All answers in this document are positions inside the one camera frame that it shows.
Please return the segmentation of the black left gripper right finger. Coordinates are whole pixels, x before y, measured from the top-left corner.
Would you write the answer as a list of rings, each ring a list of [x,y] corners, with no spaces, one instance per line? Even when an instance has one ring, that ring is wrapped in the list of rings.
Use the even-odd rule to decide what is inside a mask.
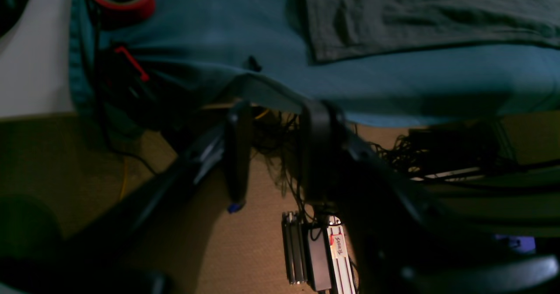
[[[340,181],[339,158],[346,143],[346,118],[331,102],[308,100],[301,115],[301,185],[304,200],[327,204]]]

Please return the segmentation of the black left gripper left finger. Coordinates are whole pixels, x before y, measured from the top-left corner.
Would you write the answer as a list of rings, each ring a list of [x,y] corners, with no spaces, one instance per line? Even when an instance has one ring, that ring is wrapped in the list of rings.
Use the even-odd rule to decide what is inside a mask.
[[[236,103],[227,112],[224,125],[224,175],[231,199],[227,210],[234,214],[245,206],[248,190],[252,138],[252,107]]]

